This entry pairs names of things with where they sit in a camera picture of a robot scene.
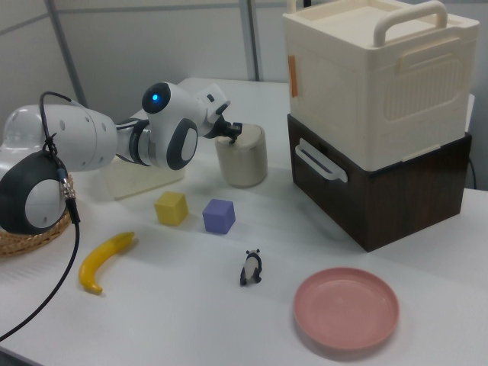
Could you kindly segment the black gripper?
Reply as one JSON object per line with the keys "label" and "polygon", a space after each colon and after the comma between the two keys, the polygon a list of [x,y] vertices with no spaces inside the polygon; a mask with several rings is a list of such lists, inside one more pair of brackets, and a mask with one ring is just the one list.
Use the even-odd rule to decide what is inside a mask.
{"label": "black gripper", "polygon": [[229,137],[229,144],[236,142],[236,135],[242,133],[242,123],[233,123],[233,125],[226,121],[223,115],[219,115],[216,122],[213,124],[210,132],[207,134],[208,139],[213,139],[219,136]]}

